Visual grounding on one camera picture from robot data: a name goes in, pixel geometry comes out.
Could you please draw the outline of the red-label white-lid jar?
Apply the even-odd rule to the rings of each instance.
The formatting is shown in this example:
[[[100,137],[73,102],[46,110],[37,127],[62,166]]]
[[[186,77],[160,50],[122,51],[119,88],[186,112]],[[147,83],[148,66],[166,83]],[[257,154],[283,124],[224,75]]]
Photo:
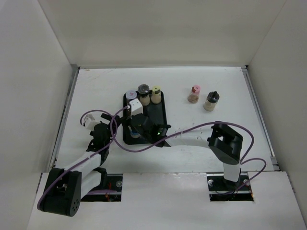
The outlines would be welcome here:
[[[125,93],[125,96],[126,96],[126,100],[129,102],[131,100],[136,99],[138,97],[138,94],[136,91],[129,90]]]

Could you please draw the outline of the black-knob grinder bottle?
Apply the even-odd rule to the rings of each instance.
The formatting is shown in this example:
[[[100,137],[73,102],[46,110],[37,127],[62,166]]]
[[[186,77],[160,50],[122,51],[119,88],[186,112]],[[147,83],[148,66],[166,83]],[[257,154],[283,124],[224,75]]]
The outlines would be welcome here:
[[[220,98],[220,95],[217,91],[212,91],[208,93],[206,101],[203,105],[203,108],[208,112],[213,111],[219,101],[219,98]]]

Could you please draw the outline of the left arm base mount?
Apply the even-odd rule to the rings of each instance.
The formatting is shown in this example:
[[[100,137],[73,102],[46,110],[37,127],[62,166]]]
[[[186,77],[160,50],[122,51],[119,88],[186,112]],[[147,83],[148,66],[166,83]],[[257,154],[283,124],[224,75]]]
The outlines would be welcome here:
[[[104,168],[96,168],[84,179],[81,186],[82,202],[120,202],[123,174],[108,174]]]

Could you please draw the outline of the left metal side rail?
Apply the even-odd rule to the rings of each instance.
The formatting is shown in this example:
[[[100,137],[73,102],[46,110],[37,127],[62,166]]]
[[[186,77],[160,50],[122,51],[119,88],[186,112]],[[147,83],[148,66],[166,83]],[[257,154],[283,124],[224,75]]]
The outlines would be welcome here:
[[[80,66],[78,66],[76,64],[71,64],[71,68],[72,68],[72,74],[71,74],[71,77],[70,77],[70,84],[69,84],[69,87],[68,87],[68,91],[67,91],[67,95],[66,95],[66,99],[65,99],[65,104],[64,104],[64,107],[63,107],[63,111],[62,111],[62,116],[61,116],[59,129],[58,129],[57,136],[56,136],[56,141],[55,141],[55,144],[54,144],[54,147],[53,147],[50,162],[49,162],[48,167],[47,167],[48,172],[56,165],[56,161],[57,161],[57,158],[58,158],[59,149],[60,149],[60,146],[61,146],[61,142],[62,142],[62,138],[63,138],[63,134],[64,134],[64,129],[65,129],[65,125],[66,125],[66,122],[67,122],[67,117],[68,117],[68,114],[69,114],[69,110],[70,110],[72,97],[73,97],[73,94],[74,94],[74,90],[75,90]]]

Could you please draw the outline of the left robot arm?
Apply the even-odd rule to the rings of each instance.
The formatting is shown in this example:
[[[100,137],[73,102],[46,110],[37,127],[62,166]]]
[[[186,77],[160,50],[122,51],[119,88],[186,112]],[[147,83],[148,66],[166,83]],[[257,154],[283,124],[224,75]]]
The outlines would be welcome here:
[[[44,192],[37,203],[39,211],[73,217],[82,201],[121,201],[122,176],[109,175],[102,168],[109,155],[111,132],[115,132],[120,124],[118,115],[113,123],[95,124],[85,154],[71,165],[53,168],[49,172]]]

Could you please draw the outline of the silver-lid blue-label jar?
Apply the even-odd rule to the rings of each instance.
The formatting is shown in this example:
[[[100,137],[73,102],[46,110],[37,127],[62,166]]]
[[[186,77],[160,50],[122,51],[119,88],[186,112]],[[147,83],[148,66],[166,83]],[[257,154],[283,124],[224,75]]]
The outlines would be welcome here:
[[[136,130],[131,130],[130,131],[130,136],[132,138],[139,138],[141,135]]]

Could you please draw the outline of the metal side rail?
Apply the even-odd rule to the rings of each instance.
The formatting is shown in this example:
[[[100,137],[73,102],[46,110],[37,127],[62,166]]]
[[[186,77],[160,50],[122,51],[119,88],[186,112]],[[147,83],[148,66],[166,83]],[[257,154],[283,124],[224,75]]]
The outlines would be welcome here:
[[[270,140],[270,137],[269,137],[269,134],[268,134],[268,131],[267,131],[261,110],[260,110],[260,106],[259,106],[256,94],[255,94],[252,82],[251,82],[251,78],[250,78],[250,75],[249,75],[249,72],[248,72],[248,65],[242,67],[241,70],[242,70],[242,73],[244,75],[244,78],[245,78],[251,99],[253,101],[254,108],[256,110],[257,118],[258,118],[258,121],[259,121],[260,126],[261,126],[261,131],[263,133],[263,136],[266,139],[267,146],[270,149],[270,159],[271,159],[271,162],[272,162],[272,165],[273,165],[273,169],[274,169],[274,171],[280,171],[280,167],[279,167],[278,161],[276,159],[276,156],[275,156],[275,153],[274,153],[274,150],[273,150],[273,147],[272,147],[272,143],[271,143],[271,140]]]
[[[56,141],[55,141],[55,144],[54,144],[54,147],[53,147],[50,162],[49,162],[48,167],[47,167],[48,172],[56,165],[56,161],[57,161],[57,158],[58,158],[59,149],[60,149],[60,146],[61,146],[61,142],[62,142],[62,138],[63,138],[63,134],[64,134],[64,129],[65,129],[65,125],[66,125],[66,122],[67,122],[67,117],[68,117],[68,114],[69,114],[69,110],[70,110],[72,97],[73,97],[73,94],[74,94],[74,90],[75,90],[80,66],[78,66],[76,64],[71,64],[71,68],[72,68],[72,74],[71,74],[71,77],[70,77],[70,84],[69,84],[69,87],[68,87],[68,91],[67,91],[67,95],[66,95],[66,99],[65,99],[65,104],[64,104],[64,107],[63,107],[63,111],[62,111],[62,116],[61,116],[59,129],[58,129],[57,136],[56,136]]]

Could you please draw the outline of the right metal side rail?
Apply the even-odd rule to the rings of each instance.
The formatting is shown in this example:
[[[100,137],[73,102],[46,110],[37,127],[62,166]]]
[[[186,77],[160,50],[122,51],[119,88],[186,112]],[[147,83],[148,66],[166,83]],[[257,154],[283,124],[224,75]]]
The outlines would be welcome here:
[[[269,137],[269,134],[268,134],[268,131],[267,131],[261,110],[260,110],[260,106],[259,106],[256,94],[255,94],[252,82],[251,82],[251,78],[250,78],[250,75],[249,75],[249,72],[248,72],[248,65],[242,67],[241,70],[242,70],[242,73],[244,75],[244,78],[245,78],[251,99],[253,101],[254,108],[256,110],[257,118],[258,118],[258,121],[259,121],[260,126],[261,126],[261,131],[263,133],[263,136],[266,139],[267,146],[270,149],[270,159],[271,159],[271,162],[272,162],[272,165],[273,165],[273,169],[274,169],[274,171],[280,171],[280,167],[279,167],[278,161],[276,159],[276,156],[275,156],[275,153],[274,153],[274,150],[273,150],[273,147],[272,147],[272,143],[271,143],[271,140],[270,140],[270,137]]]

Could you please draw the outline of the clear-lid pepper grinder bottle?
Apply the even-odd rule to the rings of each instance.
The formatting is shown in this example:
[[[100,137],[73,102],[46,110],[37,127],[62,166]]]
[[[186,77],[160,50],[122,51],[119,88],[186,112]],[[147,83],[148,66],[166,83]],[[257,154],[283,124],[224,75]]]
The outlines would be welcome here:
[[[150,104],[149,92],[150,88],[147,84],[138,86],[139,100],[143,106],[148,106]]]

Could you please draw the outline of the black rectangular tray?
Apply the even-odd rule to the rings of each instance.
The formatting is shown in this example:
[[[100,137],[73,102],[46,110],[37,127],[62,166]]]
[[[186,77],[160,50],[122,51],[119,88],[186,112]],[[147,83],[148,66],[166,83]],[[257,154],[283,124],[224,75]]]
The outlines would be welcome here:
[[[150,104],[144,107],[144,114],[149,117],[156,124],[167,124],[167,116],[165,110],[165,100],[164,100],[164,92],[161,91],[162,100],[159,104],[154,104],[150,102]],[[123,126],[123,141],[127,145],[140,145],[140,144],[149,144],[144,138],[132,138],[130,136],[130,125],[122,125]]]

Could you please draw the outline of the pink-cap spice bottle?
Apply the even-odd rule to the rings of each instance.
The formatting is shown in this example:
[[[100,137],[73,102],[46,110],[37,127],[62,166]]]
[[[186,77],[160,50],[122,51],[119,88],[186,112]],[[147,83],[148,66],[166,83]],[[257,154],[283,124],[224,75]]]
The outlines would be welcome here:
[[[192,86],[191,91],[188,96],[188,101],[192,104],[197,103],[200,97],[200,91],[201,91],[201,88],[199,85]]]

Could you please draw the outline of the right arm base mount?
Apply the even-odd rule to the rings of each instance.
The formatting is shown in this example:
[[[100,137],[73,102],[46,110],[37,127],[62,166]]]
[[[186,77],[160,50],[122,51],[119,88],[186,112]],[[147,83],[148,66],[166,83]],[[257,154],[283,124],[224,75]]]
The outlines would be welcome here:
[[[246,172],[242,173],[237,182],[224,179],[222,173],[207,174],[209,199],[212,202],[254,201],[249,179]]]

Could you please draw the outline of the yellow-cap spice bottle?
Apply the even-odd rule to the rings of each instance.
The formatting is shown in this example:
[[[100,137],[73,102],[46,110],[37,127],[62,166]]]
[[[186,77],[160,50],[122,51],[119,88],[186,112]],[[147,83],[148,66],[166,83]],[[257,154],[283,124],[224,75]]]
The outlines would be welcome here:
[[[161,89],[159,86],[152,87],[152,95],[151,95],[151,102],[154,104],[159,104],[162,100],[161,97]]]

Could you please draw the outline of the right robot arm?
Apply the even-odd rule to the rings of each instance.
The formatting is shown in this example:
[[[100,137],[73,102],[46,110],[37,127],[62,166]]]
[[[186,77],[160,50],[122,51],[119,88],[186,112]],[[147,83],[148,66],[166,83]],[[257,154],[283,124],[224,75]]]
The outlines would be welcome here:
[[[167,135],[170,125],[155,124],[143,114],[133,115],[128,120],[133,131],[157,147],[196,146],[210,149],[223,163],[225,188],[235,189],[240,184],[240,153],[243,144],[241,134],[223,122],[210,122],[209,129],[200,125],[187,130],[178,129]]]

